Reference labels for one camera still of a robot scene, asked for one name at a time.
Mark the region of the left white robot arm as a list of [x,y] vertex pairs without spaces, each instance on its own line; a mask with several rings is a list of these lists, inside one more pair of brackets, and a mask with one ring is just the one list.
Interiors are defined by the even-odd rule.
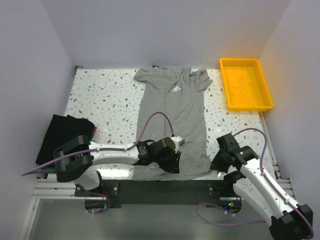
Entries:
[[158,141],[145,140],[111,147],[91,142],[87,136],[80,135],[54,150],[56,179],[59,183],[75,182],[92,196],[99,196],[104,190],[104,184],[94,166],[156,164],[169,174],[179,174],[179,148],[184,143],[182,137],[174,135]]

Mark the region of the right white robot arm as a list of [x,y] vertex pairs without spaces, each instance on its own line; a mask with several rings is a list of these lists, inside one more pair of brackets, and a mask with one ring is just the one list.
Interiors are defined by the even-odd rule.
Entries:
[[210,168],[225,173],[223,192],[245,199],[267,223],[273,239],[312,239],[312,209],[299,204],[271,177],[262,156],[250,146],[240,146],[230,133],[216,140],[219,150]]

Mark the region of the grey t shirt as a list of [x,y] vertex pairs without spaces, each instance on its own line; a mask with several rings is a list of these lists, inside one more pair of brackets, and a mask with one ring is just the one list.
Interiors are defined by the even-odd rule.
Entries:
[[169,174],[151,164],[138,166],[133,178],[192,179],[192,176],[207,174],[211,160],[207,155],[204,91],[212,83],[207,70],[191,70],[182,66],[145,67],[140,68],[133,78],[145,84],[136,138],[158,141],[174,133],[185,139],[179,148],[179,174]]

